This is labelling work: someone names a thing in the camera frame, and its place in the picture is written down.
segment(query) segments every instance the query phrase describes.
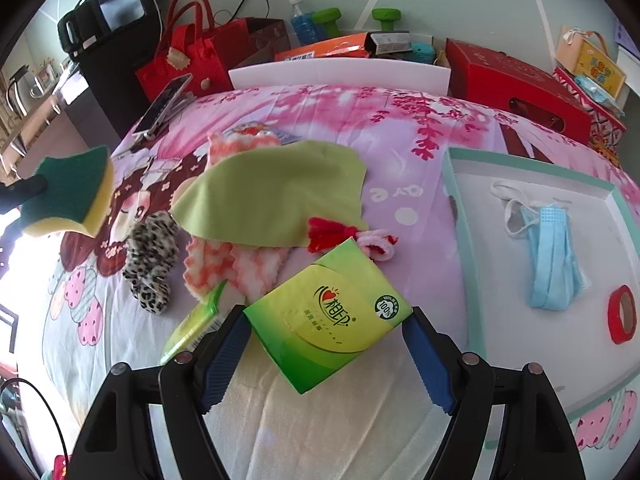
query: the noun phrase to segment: purple object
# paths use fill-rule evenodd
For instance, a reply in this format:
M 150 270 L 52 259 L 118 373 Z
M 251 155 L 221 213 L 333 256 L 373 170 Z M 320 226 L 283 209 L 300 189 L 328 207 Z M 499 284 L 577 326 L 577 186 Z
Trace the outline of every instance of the purple object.
M 640 50 L 636 47 L 634 40 L 631 39 L 631 36 L 626 31 L 626 28 L 622 26 L 620 20 L 616 18 L 616 43 L 625 47 L 629 52 L 631 52 L 634 56 L 640 59 Z

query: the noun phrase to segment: dark red box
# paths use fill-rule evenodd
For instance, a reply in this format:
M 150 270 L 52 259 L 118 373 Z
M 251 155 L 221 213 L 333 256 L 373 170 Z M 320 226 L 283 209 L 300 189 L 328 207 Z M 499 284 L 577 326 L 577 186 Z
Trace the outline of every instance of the dark red box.
M 447 40 L 453 97 L 512 112 L 582 144 L 588 144 L 591 118 L 548 73 L 471 43 Z

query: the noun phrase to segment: black circular label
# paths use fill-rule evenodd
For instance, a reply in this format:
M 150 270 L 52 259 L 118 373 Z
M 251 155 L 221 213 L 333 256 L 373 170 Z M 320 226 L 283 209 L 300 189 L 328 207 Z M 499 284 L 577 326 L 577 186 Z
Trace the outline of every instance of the black circular label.
M 380 296 L 375 304 L 376 314 L 382 319 L 391 319 L 398 313 L 398 300 L 393 296 Z

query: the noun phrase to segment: red tape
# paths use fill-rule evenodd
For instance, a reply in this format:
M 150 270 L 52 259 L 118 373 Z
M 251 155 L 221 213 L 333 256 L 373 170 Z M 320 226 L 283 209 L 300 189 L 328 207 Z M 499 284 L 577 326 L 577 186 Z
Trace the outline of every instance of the red tape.
M 628 286 L 621 286 L 609 297 L 607 321 L 611 339 L 616 345 L 629 341 L 636 333 L 636 325 L 638 324 L 636 301 Z

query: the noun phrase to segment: green tissue pack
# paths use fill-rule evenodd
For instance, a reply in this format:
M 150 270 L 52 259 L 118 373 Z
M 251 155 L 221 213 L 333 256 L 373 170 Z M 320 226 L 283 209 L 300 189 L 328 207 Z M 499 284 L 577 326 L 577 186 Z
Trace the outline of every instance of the green tissue pack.
M 412 308 L 350 238 L 244 312 L 303 394 L 390 332 Z

